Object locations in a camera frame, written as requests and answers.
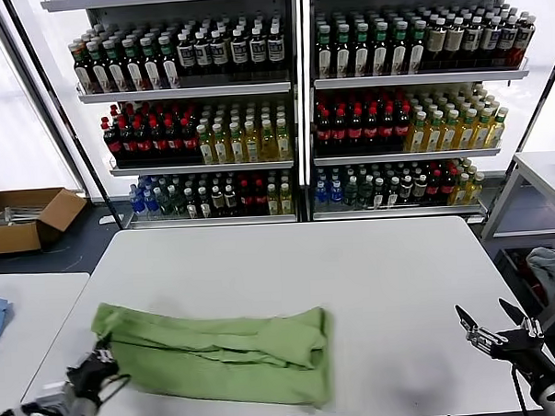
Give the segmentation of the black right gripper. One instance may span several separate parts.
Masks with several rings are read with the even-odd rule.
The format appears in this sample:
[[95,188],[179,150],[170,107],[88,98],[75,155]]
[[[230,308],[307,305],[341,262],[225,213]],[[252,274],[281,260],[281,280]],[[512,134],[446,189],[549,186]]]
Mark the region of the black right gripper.
[[467,332],[467,340],[475,347],[490,347],[491,357],[514,365],[529,385],[555,383],[555,364],[543,352],[543,330],[537,319],[529,317],[519,307],[505,299],[498,300],[501,308],[521,329],[498,332],[504,340],[493,344],[488,332],[481,329],[472,316],[460,305],[455,305],[459,322]]

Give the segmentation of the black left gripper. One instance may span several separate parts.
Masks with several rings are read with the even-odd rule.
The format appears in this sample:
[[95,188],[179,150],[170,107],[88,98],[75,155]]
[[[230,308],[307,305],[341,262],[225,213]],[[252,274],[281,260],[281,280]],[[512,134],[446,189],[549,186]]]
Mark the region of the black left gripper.
[[104,382],[118,373],[118,362],[109,353],[109,340],[103,338],[79,364],[67,368],[66,377],[76,398],[98,401]]

